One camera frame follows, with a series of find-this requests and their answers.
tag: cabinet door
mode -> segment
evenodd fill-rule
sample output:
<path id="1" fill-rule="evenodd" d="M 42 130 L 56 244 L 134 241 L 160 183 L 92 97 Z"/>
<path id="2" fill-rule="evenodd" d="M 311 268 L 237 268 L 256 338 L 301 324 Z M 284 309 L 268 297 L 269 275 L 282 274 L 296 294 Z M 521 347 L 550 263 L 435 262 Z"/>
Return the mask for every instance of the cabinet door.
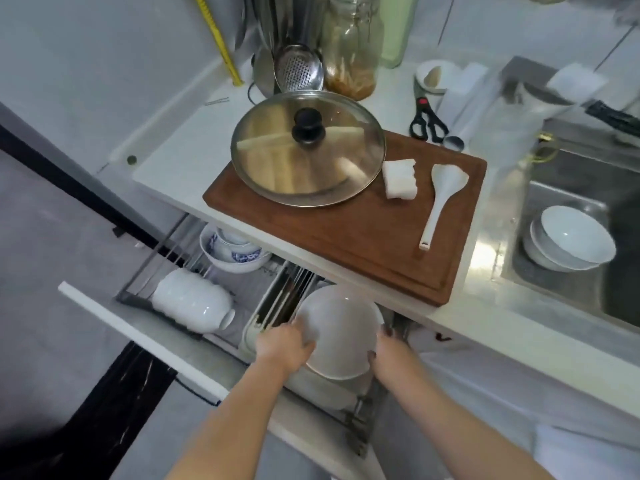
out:
<path id="1" fill-rule="evenodd" d="M 215 345 L 198 340 L 139 308 L 118 303 L 104 290 L 62 282 L 58 287 L 97 318 L 114 327 L 210 394 L 224 399 L 246 366 Z M 384 480 L 371 446 L 366 457 L 348 448 L 344 428 L 327 414 L 283 391 L 269 431 L 339 480 Z"/>

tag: white sponge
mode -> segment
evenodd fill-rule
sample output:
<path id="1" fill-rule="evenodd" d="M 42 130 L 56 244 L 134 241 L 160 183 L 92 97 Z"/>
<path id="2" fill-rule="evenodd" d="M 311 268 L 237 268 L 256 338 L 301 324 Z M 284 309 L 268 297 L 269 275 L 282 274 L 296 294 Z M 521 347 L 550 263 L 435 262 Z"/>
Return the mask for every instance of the white sponge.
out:
<path id="1" fill-rule="evenodd" d="M 382 163 L 382 177 L 385 181 L 387 198 L 412 200 L 418 195 L 415 184 L 415 160 L 396 160 Z"/>
<path id="2" fill-rule="evenodd" d="M 547 87 L 573 103 L 583 104 L 594 97 L 608 81 L 606 76 L 594 72 L 593 69 L 573 63 L 556 72 L 549 79 Z"/>

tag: wooden cutting board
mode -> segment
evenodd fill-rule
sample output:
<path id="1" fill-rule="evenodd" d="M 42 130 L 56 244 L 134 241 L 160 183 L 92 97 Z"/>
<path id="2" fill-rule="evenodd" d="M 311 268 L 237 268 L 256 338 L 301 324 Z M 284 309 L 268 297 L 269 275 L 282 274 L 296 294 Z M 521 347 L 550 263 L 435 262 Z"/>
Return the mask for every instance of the wooden cutting board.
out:
<path id="1" fill-rule="evenodd" d="M 356 197 L 300 209 L 261 197 L 231 163 L 202 196 L 213 209 L 432 305 L 448 302 L 486 171 L 479 158 L 389 131 L 386 160 L 416 160 L 418 195 L 388 200 L 382 172 Z M 431 249 L 418 243 L 433 206 L 431 168 L 455 164 L 468 184 L 445 205 Z"/>

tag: glass jar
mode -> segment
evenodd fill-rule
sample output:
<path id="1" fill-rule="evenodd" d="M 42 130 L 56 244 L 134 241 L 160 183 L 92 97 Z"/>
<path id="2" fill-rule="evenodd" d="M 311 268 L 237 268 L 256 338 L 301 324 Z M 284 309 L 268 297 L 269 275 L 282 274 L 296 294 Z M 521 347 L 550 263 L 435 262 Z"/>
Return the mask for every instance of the glass jar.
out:
<path id="1" fill-rule="evenodd" d="M 380 0 L 330 0 L 321 49 L 324 87 L 355 101 L 376 88 L 384 27 Z"/>

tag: pull-out drawer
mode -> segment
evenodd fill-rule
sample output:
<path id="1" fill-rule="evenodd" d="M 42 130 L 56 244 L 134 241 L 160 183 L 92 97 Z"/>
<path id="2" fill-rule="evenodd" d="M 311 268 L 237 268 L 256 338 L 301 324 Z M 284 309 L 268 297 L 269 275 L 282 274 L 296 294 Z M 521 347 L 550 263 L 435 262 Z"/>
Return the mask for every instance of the pull-out drawer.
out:
<path id="1" fill-rule="evenodd" d="M 85 289 L 82 283 L 63 282 L 59 290 L 224 399 L 255 358 L 256 334 L 295 316 L 302 299 L 324 285 L 324 279 L 276 256 L 252 273 L 222 272 L 199 247 L 204 225 L 193 216 L 181 219 L 114 298 L 104 290 Z M 226 330 L 200 335 L 153 309 L 150 297 L 157 283 L 177 267 L 199 273 L 233 295 L 236 316 Z M 406 327 L 405 319 L 381 309 L 389 325 Z M 383 479 L 368 439 L 385 394 L 370 374 L 329 381 L 302 368 L 279 396 L 269 430 L 336 478 Z"/>

